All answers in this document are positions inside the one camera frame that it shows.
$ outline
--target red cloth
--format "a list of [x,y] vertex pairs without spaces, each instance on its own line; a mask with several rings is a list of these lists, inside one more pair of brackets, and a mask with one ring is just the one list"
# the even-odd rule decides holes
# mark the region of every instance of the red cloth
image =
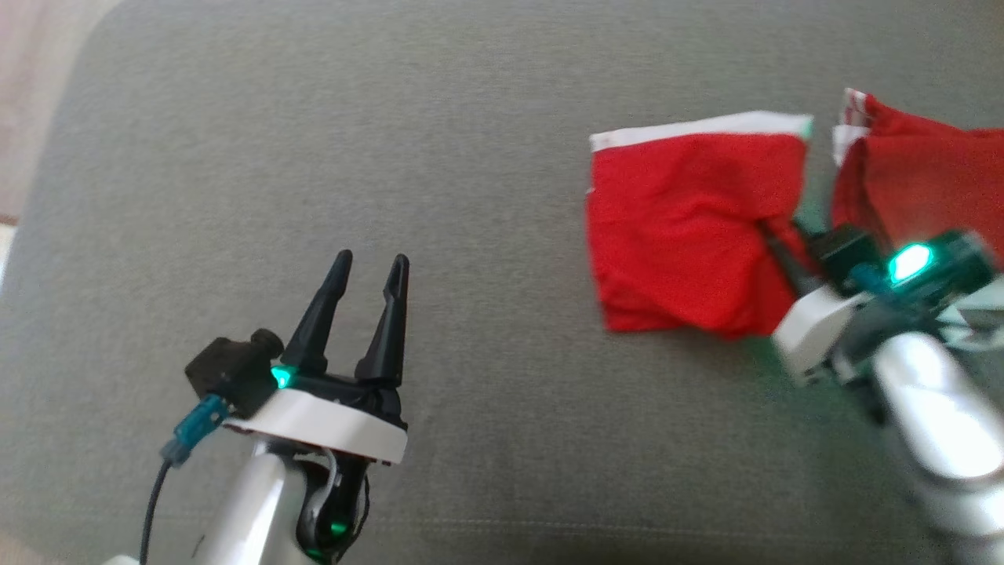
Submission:
[[1004,129],[964,130],[864,97],[867,135],[850,146],[833,225],[852,223],[892,251],[970,228],[1004,252]]
[[586,227],[608,330],[770,334],[794,297],[755,221],[801,250],[796,134],[697,133],[593,153]]

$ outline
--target red towel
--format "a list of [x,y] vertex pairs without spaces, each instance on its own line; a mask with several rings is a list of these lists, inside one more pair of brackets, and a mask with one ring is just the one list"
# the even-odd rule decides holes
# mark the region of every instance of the red towel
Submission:
[[833,129],[841,165],[833,225],[853,223],[892,251],[950,228],[1004,252],[1004,129],[964,130],[848,89]]
[[811,116],[750,111],[591,135],[586,227],[606,328],[770,334],[794,297],[755,222],[790,220]]

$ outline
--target wire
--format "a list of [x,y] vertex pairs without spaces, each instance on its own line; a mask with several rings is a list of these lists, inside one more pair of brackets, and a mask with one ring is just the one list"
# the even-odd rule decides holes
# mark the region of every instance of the wire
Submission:
[[150,534],[154,529],[154,511],[157,510],[157,500],[161,498],[161,489],[164,487],[164,480],[168,477],[170,469],[171,462],[164,460],[164,463],[161,464],[161,471],[157,474],[157,481],[154,481],[154,489],[150,492],[147,517],[143,521],[143,538],[140,539],[140,565],[147,565],[150,554]]
[[348,543],[349,546],[355,543],[355,540],[359,539],[359,534],[362,533],[362,525],[366,523],[366,518],[369,518],[369,476],[365,476],[362,479],[362,517],[359,518],[359,525],[355,527],[355,531],[352,532],[352,541]]

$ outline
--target black cable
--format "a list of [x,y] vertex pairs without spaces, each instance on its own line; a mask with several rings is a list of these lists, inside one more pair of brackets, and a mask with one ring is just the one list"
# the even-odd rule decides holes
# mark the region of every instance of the black cable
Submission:
[[168,477],[170,469],[171,462],[164,460],[164,463],[161,464],[161,471],[157,474],[157,481],[154,481],[154,489],[150,492],[147,517],[143,521],[143,538],[140,539],[140,565],[147,565],[150,553],[150,534],[154,529],[154,511],[157,510],[157,499],[161,498],[161,489],[164,487],[164,480]]
[[348,540],[348,543],[345,544],[345,547],[342,548],[342,550],[339,551],[334,556],[334,559],[331,561],[332,563],[337,563],[338,561],[341,561],[341,558],[345,556],[345,552],[348,551],[348,548],[352,547],[352,545],[355,544],[355,540],[359,539],[359,534],[362,533],[362,525],[366,523],[366,518],[369,518],[369,476],[368,475],[362,478],[362,516],[359,518],[358,525],[355,527],[355,530],[352,532],[352,537]]

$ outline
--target red fabric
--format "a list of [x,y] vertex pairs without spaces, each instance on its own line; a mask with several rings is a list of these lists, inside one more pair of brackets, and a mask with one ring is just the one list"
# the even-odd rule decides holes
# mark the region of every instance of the red fabric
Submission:
[[1004,129],[964,130],[867,95],[871,131],[848,150],[833,225],[853,223],[892,250],[950,228],[1004,252]]
[[606,328],[770,334],[794,297],[755,221],[802,252],[790,219],[805,151],[790,134],[700,133],[594,153],[586,227]]

